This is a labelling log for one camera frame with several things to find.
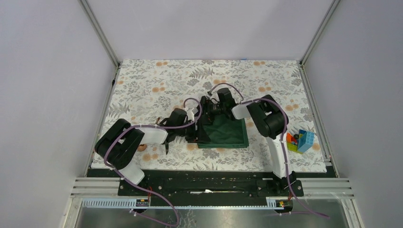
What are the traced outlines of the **floral patterned table mat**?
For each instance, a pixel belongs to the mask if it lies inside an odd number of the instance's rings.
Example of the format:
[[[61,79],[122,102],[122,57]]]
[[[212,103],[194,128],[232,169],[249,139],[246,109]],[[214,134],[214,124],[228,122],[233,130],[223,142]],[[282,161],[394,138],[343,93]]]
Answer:
[[[120,118],[154,124],[175,108],[195,107],[195,99],[230,84],[236,101],[271,95],[289,117],[288,131],[315,132],[297,61],[285,60],[130,60],[122,62],[102,133]],[[269,147],[251,119],[246,120],[248,148],[200,149],[176,138],[169,149],[150,144],[136,152],[141,169],[270,171]]]

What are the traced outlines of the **dark green cloth napkin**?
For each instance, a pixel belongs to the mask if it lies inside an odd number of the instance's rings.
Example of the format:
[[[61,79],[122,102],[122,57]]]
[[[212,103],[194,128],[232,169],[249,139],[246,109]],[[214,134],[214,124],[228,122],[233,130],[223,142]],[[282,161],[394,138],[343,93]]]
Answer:
[[[230,120],[225,115],[217,115],[211,125],[201,127],[209,141],[198,142],[202,149],[241,149],[249,147],[245,120]]]

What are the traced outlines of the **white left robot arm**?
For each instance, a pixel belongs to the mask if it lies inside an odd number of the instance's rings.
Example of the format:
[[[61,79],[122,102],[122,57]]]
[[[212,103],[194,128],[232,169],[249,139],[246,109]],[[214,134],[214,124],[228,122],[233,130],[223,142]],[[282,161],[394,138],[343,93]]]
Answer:
[[[143,144],[162,144],[168,152],[169,143],[177,137],[190,143],[197,142],[197,120],[200,116],[200,108],[188,111],[176,108],[168,118],[155,125],[131,125],[125,119],[118,119],[96,142],[94,151],[104,159],[106,166],[129,181],[129,189],[135,195],[142,195],[147,191],[147,183],[143,179],[145,174],[132,161],[138,148]]]

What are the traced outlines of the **copper spoon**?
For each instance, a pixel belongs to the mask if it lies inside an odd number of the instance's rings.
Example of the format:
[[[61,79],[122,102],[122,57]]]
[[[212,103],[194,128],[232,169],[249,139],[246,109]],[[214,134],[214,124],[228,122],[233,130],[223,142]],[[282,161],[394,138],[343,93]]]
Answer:
[[[143,152],[147,149],[147,144],[140,144],[137,148],[139,152]]]

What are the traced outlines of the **colourful toy block stack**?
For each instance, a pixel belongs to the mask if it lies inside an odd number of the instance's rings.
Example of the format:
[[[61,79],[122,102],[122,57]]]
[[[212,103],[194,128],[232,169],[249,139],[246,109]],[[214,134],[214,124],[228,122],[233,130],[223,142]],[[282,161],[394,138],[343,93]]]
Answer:
[[[287,149],[303,154],[310,149],[315,142],[315,134],[311,131],[300,129],[296,134],[286,134]]]

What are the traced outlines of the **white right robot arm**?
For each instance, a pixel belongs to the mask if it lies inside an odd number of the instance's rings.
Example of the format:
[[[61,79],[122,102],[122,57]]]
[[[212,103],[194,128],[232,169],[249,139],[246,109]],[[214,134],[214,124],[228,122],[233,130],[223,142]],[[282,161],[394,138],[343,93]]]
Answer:
[[[288,165],[285,148],[288,116],[272,96],[245,103],[236,103],[227,88],[218,91],[218,99],[202,96],[197,122],[199,148],[247,148],[245,119],[251,118],[258,132],[266,139],[272,160],[273,191],[280,196],[296,196],[297,177]]]

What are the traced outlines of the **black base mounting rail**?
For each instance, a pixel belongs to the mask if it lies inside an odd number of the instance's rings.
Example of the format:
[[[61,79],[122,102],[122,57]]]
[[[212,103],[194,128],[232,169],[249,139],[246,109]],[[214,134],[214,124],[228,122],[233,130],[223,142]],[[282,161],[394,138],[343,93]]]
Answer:
[[[145,170],[144,173],[139,186],[161,194],[177,208],[267,206],[266,198],[293,198],[287,181],[279,180],[271,172]],[[95,182],[84,189],[86,195],[147,199],[147,192],[132,187],[114,171],[90,169],[87,177]]]

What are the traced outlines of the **black table knife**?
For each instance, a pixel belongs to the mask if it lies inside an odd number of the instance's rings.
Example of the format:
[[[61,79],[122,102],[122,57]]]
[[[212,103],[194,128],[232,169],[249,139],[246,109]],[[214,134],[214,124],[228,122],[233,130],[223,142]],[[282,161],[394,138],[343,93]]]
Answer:
[[[169,152],[169,143],[166,142],[164,145],[165,145],[165,154],[167,155]]]

